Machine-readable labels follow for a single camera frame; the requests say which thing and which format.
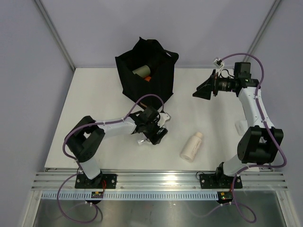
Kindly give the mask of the cream white bottle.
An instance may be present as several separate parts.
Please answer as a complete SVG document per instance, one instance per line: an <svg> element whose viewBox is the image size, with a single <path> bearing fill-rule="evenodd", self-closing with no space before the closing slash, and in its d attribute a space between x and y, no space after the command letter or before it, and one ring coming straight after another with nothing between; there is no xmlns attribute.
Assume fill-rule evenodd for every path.
<svg viewBox="0 0 303 227"><path fill-rule="evenodd" d="M194 135L192 135L184 145L180 153L180 157L187 162L193 162L201 146L202 139L203 134L200 132L196 132Z"/></svg>

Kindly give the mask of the green bottle white cap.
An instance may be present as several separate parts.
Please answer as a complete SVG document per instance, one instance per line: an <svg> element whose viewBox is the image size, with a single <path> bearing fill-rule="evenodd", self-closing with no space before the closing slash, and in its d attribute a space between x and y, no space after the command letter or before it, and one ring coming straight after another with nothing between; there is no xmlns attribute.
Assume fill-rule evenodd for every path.
<svg viewBox="0 0 303 227"><path fill-rule="evenodd" d="M141 78L146 78L147 76L150 76L152 71L150 69L150 67L148 65L143 65L135 70L132 71L132 73L134 75L138 75L140 76Z"/></svg>

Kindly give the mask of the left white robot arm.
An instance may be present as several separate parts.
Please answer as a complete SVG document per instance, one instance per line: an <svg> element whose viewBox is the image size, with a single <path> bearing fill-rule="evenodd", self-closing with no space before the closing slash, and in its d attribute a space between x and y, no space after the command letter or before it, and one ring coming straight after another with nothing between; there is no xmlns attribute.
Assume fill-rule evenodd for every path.
<svg viewBox="0 0 303 227"><path fill-rule="evenodd" d="M157 145L168 133L165 123L171 116L163 110L157 111L147 107L143 111L127 114L116 120L97 122L91 116L83 117L65 137L62 149L67 148L82 171L77 175L75 187L77 189L97 189L100 187L114 188L108 182L95 159L95 154L104 139L121 135L143 134L144 141Z"/></svg>

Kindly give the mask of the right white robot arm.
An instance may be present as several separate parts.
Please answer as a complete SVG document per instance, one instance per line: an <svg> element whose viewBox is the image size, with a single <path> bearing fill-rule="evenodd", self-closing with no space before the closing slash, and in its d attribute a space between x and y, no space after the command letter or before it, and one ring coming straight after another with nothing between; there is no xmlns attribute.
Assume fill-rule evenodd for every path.
<svg viewBox="0 0 303 227"><path fill-rule="evenodd" d="M278 152L284 133L270 121L261 98L259 81L252 79L249 62L237 62L232 77L222 78L213 70L209 79L197 87L194 97L209 100L218 92L234 92L242 104L244 121L235 123L237 132L242 135L237 146L237 154L222 162L215 173L199 175L202 189L241 189L242 171L257 170L271 164Z"/></svg>

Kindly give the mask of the silver metallic bottle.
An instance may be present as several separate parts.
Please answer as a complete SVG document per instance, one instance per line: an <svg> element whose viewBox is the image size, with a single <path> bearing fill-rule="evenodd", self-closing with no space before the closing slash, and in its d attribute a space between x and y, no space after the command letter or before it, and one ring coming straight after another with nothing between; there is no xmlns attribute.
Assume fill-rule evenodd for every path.
<svg viewBox="0 0 303 227"><path fill-rule="evenodd" d="M139 145L152 145L148 138L141 138L137 141Z"/></svg>

